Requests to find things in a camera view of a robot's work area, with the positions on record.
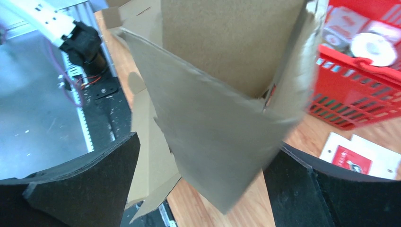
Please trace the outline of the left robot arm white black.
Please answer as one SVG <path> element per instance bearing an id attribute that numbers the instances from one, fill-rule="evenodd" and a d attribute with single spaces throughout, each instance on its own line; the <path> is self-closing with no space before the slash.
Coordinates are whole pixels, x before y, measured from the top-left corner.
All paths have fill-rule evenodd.
<path id="1" fill-rule="evenodd" d="M 0 4 L 33 25 L 85 73 L 97 75 L 108 69 L 102 40 L 93 27 L 76 21 L 44 0 L 2 0 Z"/>

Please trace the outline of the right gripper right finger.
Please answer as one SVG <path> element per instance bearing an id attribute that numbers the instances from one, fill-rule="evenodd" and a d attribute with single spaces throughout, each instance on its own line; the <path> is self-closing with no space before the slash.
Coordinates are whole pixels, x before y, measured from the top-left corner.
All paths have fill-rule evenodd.
<path id="1" fill-rule="evenodd" d="M 263 172 L 278 227 L 398 227 L 401 183 L 356 173 L 288 144 Z"/>

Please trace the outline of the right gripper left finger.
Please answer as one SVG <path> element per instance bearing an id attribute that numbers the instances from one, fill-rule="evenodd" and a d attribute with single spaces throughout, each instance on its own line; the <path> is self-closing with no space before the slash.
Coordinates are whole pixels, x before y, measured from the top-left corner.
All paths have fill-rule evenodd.
<path id="1" fill-rule="evenodd" d="M 0 182 L 3 227 L 118 227 L 140 149 L 134 132 L 25 178 Z"/>

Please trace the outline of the brown cardboard box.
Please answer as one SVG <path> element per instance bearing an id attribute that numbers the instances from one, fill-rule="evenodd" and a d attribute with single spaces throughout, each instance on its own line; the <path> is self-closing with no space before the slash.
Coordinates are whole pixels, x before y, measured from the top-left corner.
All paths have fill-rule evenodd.
<path id="1" fill-rule="evenodd" d="M 180 179 L 228 213 L 303 118 L 327 0 L 126 0 L 102 11 L 132 55 L 141 147 L 127 207 Z"/>

